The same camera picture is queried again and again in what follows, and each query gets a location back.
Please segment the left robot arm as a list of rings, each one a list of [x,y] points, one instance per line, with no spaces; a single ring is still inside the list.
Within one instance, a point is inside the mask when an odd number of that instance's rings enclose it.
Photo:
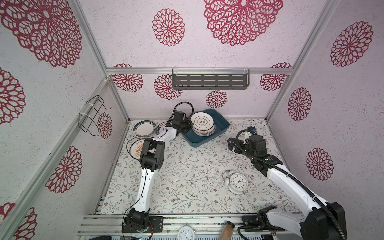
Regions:
[[[165,127],[155,137],[144,139],[139,158],[141,182],[135,202],[124,212],[122,230],[144,232],[150,225],[151,195],[155,178],[165,160],[166,143],[192,127],[191,116],[173,111]]]

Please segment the orange sunburst plate front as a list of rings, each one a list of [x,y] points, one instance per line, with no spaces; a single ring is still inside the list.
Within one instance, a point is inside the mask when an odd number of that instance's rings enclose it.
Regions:
[[[206,136],[212,135],[215,132],[216,126],[213,125],[209,130],[204,130],[204,131],[203,130],[198,130],[195,127],[193,127],[192,130],[198,136],[206,137]]]

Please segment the orange sunburst plate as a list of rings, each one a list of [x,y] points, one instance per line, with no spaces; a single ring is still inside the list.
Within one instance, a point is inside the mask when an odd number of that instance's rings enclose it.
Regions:
[[[215,132],[216,126],[213,125],[209,130],[204,130],[204,131],[203,130],[198,130],[195,127],[193,127],[192,130],[198,136],[206,137],[206,136],[212,135]]]
[[[136,140],[129,148],[129,154],[132,158],[139,160],[143,149],[145,139]]]

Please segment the white flower-pattern plate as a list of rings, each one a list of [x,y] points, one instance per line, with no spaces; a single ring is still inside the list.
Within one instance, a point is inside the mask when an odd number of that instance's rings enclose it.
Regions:
[[[198,112],[191,116],[193,128],[199,131],[210,130],[214,126],[213,118],[204,112]]]

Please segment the green Hao Wei plate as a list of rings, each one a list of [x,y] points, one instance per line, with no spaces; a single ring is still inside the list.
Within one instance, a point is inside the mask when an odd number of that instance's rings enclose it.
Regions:
[[[158,124],[158,126],[156,128],[156,135],[160,134],[160,132],[166,127],[166,124],[167,124],[167,122],[162,122],[162,123]]]

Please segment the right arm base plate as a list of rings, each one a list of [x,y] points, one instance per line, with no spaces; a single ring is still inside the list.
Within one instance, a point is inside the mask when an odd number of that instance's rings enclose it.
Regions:
[[[257,229],[266,231],[270,227],[266,220],[259,215],[244,215],[242,216],[242,222],[246,232]]]

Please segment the plain green-rim plate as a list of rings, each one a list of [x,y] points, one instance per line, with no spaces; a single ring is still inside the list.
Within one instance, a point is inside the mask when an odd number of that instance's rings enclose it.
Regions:
[[[144,120],[137,123],[133,131],[139,137],[145,137],[152,135],[156,130],[156,123],[150,120]]]

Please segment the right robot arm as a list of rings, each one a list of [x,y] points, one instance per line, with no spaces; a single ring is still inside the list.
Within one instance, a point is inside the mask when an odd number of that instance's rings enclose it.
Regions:
[[[299,181],[276,156],[270,155],[265,139],[247,131],[249,136],[227,140],[229,151],[247,157],[254,168],[281,188],[300,209],[299,213],[279,210],[276,206],[258,211],[256,224],[243,229],[288,231],[304,240],[345,240],[347,226],[344,208],[316,195]]]

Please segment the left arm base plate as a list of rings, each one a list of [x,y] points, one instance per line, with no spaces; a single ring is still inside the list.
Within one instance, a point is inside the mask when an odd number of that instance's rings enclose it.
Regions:
[[[161,233],[164,226],[164,217],[155,216],[135,220],[133,217],[125,217],[122,233]]]

